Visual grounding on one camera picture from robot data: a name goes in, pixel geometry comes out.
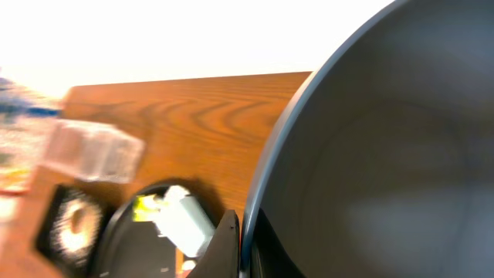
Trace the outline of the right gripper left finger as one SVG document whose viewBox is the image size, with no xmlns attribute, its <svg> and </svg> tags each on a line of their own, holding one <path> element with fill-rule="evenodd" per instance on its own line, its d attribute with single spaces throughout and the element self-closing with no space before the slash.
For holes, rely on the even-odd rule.
<svg viewBox="0 0 494 278">
<path fill-rule="evenodd" d="M 187 278 L 238 278 L 239 233 L 235 211 L 225 211 L 203 257 Z"/>
</svg>

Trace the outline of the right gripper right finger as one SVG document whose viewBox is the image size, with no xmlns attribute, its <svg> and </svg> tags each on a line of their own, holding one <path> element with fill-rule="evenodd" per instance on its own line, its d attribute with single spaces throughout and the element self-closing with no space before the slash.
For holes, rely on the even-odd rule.
<svg viewBox="0 0 494 278">
<path fill-rule="evenodd" d="M 259 210 L 251 251 L 251 277 L 304 278 L 286 253 L 271 223 Z"/>
</svg>

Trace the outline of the brown food piece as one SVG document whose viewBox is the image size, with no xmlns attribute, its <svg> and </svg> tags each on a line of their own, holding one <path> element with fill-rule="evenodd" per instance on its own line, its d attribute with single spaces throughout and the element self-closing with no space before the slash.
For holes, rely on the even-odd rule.
<svg viewBox="0 0 494 278">
<path fill-rule="evenodd" d="M 79 234 L 86 228 L 87 212 L 85 208 L 77 208 L 70 217 L 70 229 L 72 234 Z"/>
</svg>

